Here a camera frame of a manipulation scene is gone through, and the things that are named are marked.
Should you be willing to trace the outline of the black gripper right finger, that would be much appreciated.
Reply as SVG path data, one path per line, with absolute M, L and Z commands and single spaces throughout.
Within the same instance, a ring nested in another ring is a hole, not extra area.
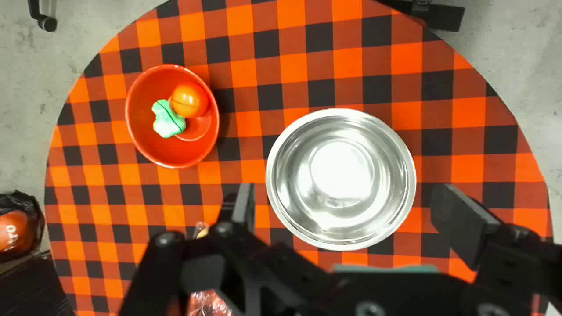
M 437 184 L 430 198 L 430 220 L 462 261 L 476 270 L 487 238 L 502 220 L 453 184 Z

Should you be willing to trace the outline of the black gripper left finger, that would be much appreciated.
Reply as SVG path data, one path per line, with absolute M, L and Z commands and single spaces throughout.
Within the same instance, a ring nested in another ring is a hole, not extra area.
M 239 185 L 232 219 L 235 222 L 244 224 L 248 229 L 253 229 L 253 219 L 255 219 L 255 185 L 251 182 L 244 182 Z

